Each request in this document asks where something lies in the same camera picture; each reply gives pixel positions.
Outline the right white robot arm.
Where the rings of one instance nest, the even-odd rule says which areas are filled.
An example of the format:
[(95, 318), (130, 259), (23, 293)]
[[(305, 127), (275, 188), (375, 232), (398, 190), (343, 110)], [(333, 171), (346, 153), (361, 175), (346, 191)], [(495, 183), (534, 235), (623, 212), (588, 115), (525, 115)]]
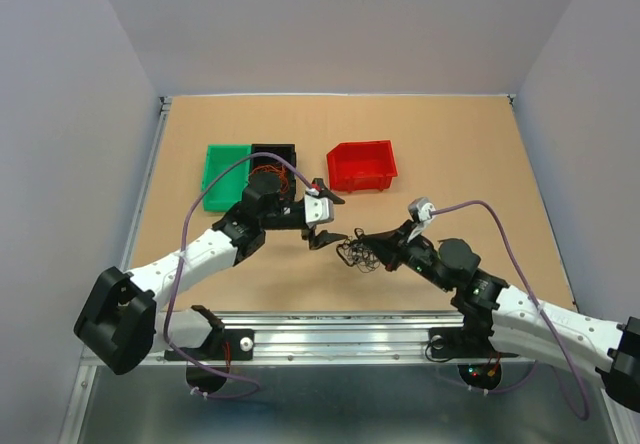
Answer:
[(464, 317), (463, 348), (513, 354), (576, 372), (603, 388), (618, 404), (639, 409), (639, 321), (601, 320), (535, 300), (481, 269), (481, 258), (462, 239), (433, 244), (413, 236), (411, 224), (384, 233), (361, 234), (358, 242), (392, 272), (400, 266), (452, 293)]

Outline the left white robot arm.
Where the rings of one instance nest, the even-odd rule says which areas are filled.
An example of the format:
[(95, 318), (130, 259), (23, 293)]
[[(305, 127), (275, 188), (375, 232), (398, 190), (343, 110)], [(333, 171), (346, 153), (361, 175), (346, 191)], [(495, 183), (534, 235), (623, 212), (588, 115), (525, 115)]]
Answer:
[(321, 179), (300, 200), (286, 201), (276, 175), (254, 175), (240, 200), (195, 240), (182, 240), (178, 250), (145, 266), (100, 273), (73, 332), (117, 375), (169, 349), (213, 357), (222, 348), (223, 323), (201, 306), (177, 312), (178, 294), (248, 259), (269, 230), (298, 230), (312, 250), (341, 240), (323, 227), (343, 202)]

